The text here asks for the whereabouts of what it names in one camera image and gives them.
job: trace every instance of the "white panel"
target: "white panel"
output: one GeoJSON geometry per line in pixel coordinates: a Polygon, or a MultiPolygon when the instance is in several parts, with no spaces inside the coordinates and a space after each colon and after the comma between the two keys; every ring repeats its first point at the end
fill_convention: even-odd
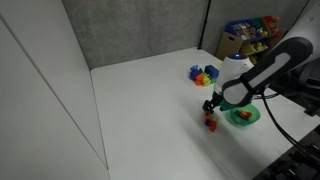
{"type": "Polygon", "coordinates": [[[105,163],[90,73],[61,0],[0,0],[0,13],[105,163]]]}
{"type": "MultiPolygon", "coordinates": [[[[291,147],[261,100],[253,102],[261,112],[256,123],[234,125],[228,111],[216,108],[220,122],[209,132],[202,105],[213,87],[195,86],[188,70],[220,63],[193,48],[91,72],[112,180],[252,179],[291,147]]],[[[309,117],[282,96],[268,102],[297,140],[320,124],[318,116],[309,117]]]]}
{"type": "Polygon", "coordinates": [[[0,21],[0,179],[108,180],[108,170],[0,21]]]}

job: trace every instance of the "black cable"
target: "black cable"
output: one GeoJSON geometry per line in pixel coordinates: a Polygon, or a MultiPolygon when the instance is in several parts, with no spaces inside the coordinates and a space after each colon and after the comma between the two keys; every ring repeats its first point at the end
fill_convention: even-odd
{"type": "MultiPolygon", "coordinates": [[[[277,97],[278,95],[280,95],[280,93],[274,93],[274,94],[265,96],[265,98],[266,99],[271,99],[271,98],[277,97]]],[[[261,96],[256,96],[254,99],[262,99],[262,97],[261,96]]]]}
{"type": "Polygon", "coordinates": [[[201,31],[201,37],[200,37],[199,44],[198,44],[198,49],[199,50],[202,49],[202,41],[203,41],[204,32],[206,31],[206,26],[207,26],[207,20],[208,20],[208,15],[209,15],[209,11],[210,11],[211,1],[212,0],[209,0],[209,2],[208,2],[206,16],[205,16],[204,22],[203,22],[203,27],[202,27],[202,31],[201,31]]]}
{"type": "Polygon", "coordinates": [[[267,109],[267,112],[272,120],[272,122],[274,123],[274,125],[276,126],[276,128],[280,131],[280,133],[294,146],[296,147],[303,155],[307,156],[309,159],[315,161],[315,163],[320,165],[320,157],[317,154],[314,154],[312,151],[309,151],[306,147],[304,147],[303,145],[301,145],[299,142],[297,142],[294,138],[292,138],[276,121],[276,119],[274,118],[269,105],[267,103],[267,100],[265,98],[264,92],[261,92],[261,97],[264,103],[264,106],[267,109]]]}

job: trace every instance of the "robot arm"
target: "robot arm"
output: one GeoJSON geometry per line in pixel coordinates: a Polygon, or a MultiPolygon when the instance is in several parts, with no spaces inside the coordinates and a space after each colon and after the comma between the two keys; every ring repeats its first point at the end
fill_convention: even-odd
{"type": "Polygon", "coordinates": [[[239,54],[227,57],[222,63],[212,100],[205,102],[204,111],[213,113],[213,108],[223,100],[229,105],[243,107],[251,103],[253,96],[263,92],[273,80],[297,66],[318,59],[319,33],[320,2],[317,2],[254,67],[239,54]]]}

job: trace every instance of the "yellow toy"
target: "yellow toy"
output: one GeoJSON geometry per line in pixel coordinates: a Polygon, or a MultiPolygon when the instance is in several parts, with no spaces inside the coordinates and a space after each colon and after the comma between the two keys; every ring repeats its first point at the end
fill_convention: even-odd
{"type": "Polygon", "coordinates": [[[202,84],[204,87],[208,87],[211,84],[211,80],[210,80],[208,74],[204,74],[203,79],[202,79],[202,84]]]}

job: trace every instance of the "shelf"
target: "shelf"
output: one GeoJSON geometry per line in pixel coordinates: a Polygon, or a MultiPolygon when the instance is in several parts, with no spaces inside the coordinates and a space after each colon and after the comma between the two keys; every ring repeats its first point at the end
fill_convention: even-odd
{"type": "Polygon", "coordinates": [[[267,38],[270,38],[272,36],[265,36],[265,37],[259,37],[259,38],[254,38],[254,39],[247,39],[247,40],[243,40],[243,43],[250,43],[250,42],[253,42],[253,41],[259,41],[259,40],[262,40],[262,39],[267,39],[267,38]]]}
{"type": "Polygon", "coordinates": [[[254,52],[246,53],[246,54],[244,54],[244,55],[246,55],[246,56],[251,56],[251,55],[254,55],[254,54],[261,53],[261,52],[263,52],[263,51],[265,51],[265,50],[267,50],[267,49],[264,49],[264,50],[262,50],[262,51],[254,51],[254,52]]]}

